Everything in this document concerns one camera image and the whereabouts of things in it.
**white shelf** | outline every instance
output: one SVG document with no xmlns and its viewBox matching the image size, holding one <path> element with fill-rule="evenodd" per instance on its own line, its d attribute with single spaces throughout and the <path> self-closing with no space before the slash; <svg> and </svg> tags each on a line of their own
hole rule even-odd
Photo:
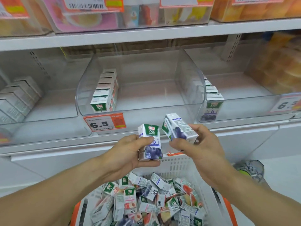
<svg viewBox="0 0 301 226">
<path fill-rule="evenodd" d="M 218 23 L 211 20 L 208 25 L 160 27 L 61 35 L 51 33 L 45 36 L 2 38 L 0 39 L 0 51 L 188 38 L 210 35 L 292 30 L 300 28 L 301 18 L 237 23 Z"/>
</svg>

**right hand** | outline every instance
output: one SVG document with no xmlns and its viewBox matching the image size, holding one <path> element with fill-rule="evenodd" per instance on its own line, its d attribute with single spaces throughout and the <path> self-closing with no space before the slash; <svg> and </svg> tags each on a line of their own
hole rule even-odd
<svg viewBox="0 0 301 226">
<path fill-rule="evenodd" d="M 170 146 L 191 157 L 201 177 L 214 189 L 231 183 L 237 171 L 225 158 L 218 137 L 202 124 L 190 124 L 190 127 L 199 134 L 198 144 L 176 138 L 169 142 Z"/>
</svg>

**blueberry juice box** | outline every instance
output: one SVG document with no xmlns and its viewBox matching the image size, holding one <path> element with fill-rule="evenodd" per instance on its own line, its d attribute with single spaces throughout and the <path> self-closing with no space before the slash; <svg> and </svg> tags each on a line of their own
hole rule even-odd
<svg viewBox="0 0 301 226">
<path fill-rule="evenodd" d="M 154 140 L 151 144 L 144 146 L 139 150 L 140 161 L 159 160 L 163 158 L 159 126 L 142 124 L 140 127 L 138 127 L 138 135 L 139 138 L 150 136 L 154 137 Z"/>
<path fill-rule="evenodd" d="M 176 113 L 166 114 L 162 129 L 170 140 L 174 138 L 185 139 L 194 143 L 199 136 L 185 121 Z"/>
</svg>

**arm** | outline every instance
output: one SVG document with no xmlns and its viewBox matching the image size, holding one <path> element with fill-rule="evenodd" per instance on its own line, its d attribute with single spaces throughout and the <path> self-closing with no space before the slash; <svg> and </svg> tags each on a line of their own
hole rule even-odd
<svg viewBox="0 0 301 226">
<path fill-rule="evenodd" d="M 201 177 L 235 205 L 255 225 L 299 225 L 301 204 L 266 189 L 250 177 L 236 171 L 224 156 L 216 135 L 204 125 L 191 125 L 199 134 L 199 144 L 192 145 L 183 139 L 174 139 L 171 147 L 190 156 Z"/>
<path fill-rule="evenodd" d="M 0 198 L 1 225 L 52 225 L 103 183 L 120 179 L 136 167 L 160 165 L 160 161 L 138 161 L 139 148 L 152 141 L 153 137 L 124 137 L 101 156 Z"/>
</svg>

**pink packaging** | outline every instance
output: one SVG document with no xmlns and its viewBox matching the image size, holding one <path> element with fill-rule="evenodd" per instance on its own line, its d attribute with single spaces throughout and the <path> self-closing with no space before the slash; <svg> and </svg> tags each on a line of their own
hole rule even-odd
<svg viewBox="0 0 301 226">
<path fill-rule="evenodd" d="M 66 14 L 61 0 L 43 0 L 58 30 L 55 32 L 103 31 L 118 28 L 116 13 L 81 11 Z"/>
</svg>

